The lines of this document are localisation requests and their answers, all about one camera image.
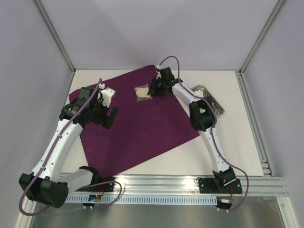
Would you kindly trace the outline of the beige gauze packet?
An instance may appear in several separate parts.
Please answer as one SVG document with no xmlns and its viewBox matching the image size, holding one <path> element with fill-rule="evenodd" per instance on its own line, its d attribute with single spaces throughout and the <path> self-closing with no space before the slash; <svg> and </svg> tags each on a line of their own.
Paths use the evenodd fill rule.
<svg viewBox="0 0 304 228">
<path fill-rule="evenodd" d="M 150 100 L 152 96 L 148 94 L 149 92 L 149 84 L 145 84 L 142 86 L 138 86 L 134 88 L 137 102 Z"/>
</svg>

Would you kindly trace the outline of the purple cloth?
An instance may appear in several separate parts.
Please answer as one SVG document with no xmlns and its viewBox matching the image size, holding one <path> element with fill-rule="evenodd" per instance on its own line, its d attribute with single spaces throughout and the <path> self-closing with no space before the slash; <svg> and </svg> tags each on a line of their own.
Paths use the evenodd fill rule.
<svg viewBox="0 0 304 228">
<path fill-rule="evenodd" d="M 65 170 L 96 168 L 101 177 L 116 174 L 198 175 L 204 143 L 193 130 L 177 98 L 171 94 L 137 101 L 134 88 L 156 76 L 153 65 L 134 71 L 78 70 L 69 98 L 80 88 L 95 87 L 102 79 L 116 94 L 111 106 L 118 113 L 110 129 L 93 123 L 77 137 L 65 162 Z"/>
</svg>

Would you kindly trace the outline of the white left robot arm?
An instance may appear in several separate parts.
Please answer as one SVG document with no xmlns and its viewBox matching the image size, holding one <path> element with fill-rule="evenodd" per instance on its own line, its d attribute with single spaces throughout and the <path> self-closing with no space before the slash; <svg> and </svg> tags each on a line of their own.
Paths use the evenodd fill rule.
<svg viewBox="0 0 304 228">
<path fill-rule="evenodd" d="M 23 198 L 60 208 L 68 195 L 77 190 L 112 192 L 116 181 L 102 178 L 96 168 L 81 166 L 77 171 L 62 175 L 69 152 L 89 123 L 109 129 L 118 108 L 107 115 L 115 91 L 101 86 L 99 89 L 82 87 L 77 98 L 66 104 L 59 115 L 56 131 L 40 161 L 31 173 L 23 173 L 19 184 Z"/>
</svg>

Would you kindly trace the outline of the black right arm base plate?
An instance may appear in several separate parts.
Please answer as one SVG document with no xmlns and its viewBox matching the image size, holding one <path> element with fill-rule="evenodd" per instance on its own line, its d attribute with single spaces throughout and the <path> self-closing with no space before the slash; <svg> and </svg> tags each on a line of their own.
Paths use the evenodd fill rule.
<svg viewBox="0 0 304 228">
<path fill-rule="evenodd" d="M 196 179 L 201 194 L 242 194 L 242 187 L 240 179 L 235 179 L 233 182 L 223 185 L 216 178 L 202 178 Z"/>
</svg>

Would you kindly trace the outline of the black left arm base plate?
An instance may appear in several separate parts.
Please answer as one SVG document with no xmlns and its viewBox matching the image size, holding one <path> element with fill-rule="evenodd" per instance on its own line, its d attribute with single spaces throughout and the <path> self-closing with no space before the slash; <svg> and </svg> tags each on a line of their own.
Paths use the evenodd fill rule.
<svg viewBox="0 0 304 228">
<path fill-rule="evenodd" d="M 106 179 L 101 179 L 95 183 L 101 183 L 101 182 L 107 182 L 107 181 L 114 181 L 115 178 L 114 177 L 110 177 L 110 178 L 106 178 Z M 90 187 L 87 190 L 89 191 L 94 191 L 94 192 L 113 192 L 114 191 L 114 183 L 106 183 L 106 184 L 102 184 L 102 185 L 98 185 L 98 186 L 94 186 L 94 187 Z"/>
</svg>

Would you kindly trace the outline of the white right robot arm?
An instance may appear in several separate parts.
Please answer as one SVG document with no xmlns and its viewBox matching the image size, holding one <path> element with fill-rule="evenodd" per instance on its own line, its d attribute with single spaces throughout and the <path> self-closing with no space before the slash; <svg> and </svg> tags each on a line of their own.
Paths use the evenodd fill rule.
<svg viewBox="0 0 304 228">
<path fill-rule="evenodd" d="M 190 124 L 202 137 L 209 153 L 214 187 L 226 192 L 237 178 L 233 167 L 223 158 L 222 148 L 216 136 L 217 117 L 210 98 L 198 95 L 189 89 L 180 78 L 175 78 L 170 67 L 156 67 L 158 75 L 152 79 L 148 95 L 162 95 L 169 92 L 181 99 L 189 107 Z"/>
</svg>

